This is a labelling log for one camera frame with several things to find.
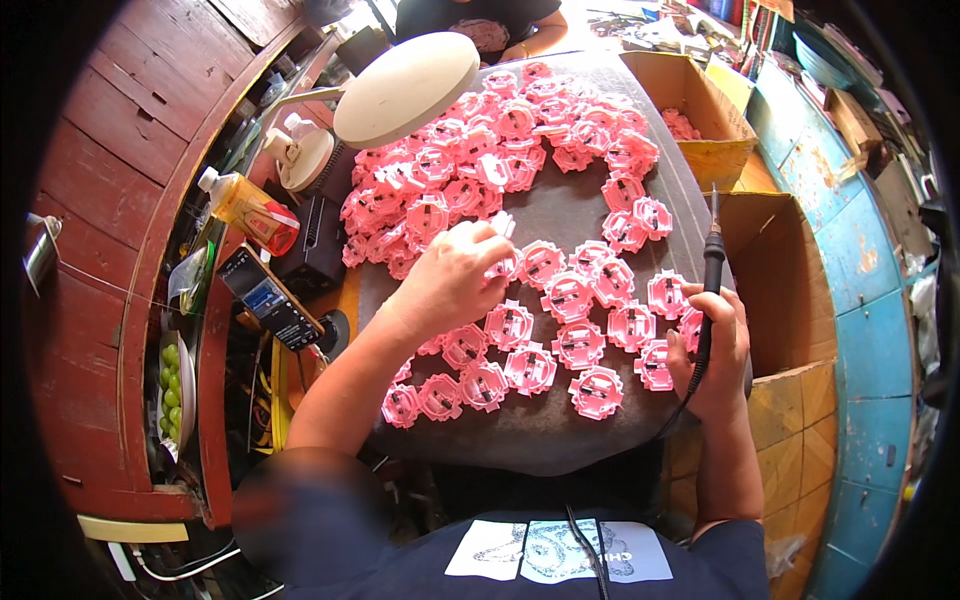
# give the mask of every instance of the navy t-shirt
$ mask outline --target navy t-shirt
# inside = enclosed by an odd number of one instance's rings
[[[396,8],[400,41],[434,32],[473,40],[480,60],[494,64],[507,48],[534,33],[533,22],[557,11],[560,0],[402,0]]]
[[[588,554],[561,514],[486,513],[396,547],[385,521],[347,495],[308,491],[293,512],[287,560],[301,585],[287,582],[291,599],[599,597]],[[769,598],[755,521],[721,523],[684,549],[602,510],[576,517],[605,558],[611,598]]]

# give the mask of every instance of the orange tile floor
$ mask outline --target orange tile floor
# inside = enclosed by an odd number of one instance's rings
[[[734,190],[778,191],[756,152]],[[833,372],[833,364],[820,363],[755,379],[747,404],[763,477],[766,541],[805,536],[794,568],[770,581],[774,600],[801,597],[819,547],[837,444]],[[663,508],[691,518],[700,444],[699,429],[672,436],[663,466]]]

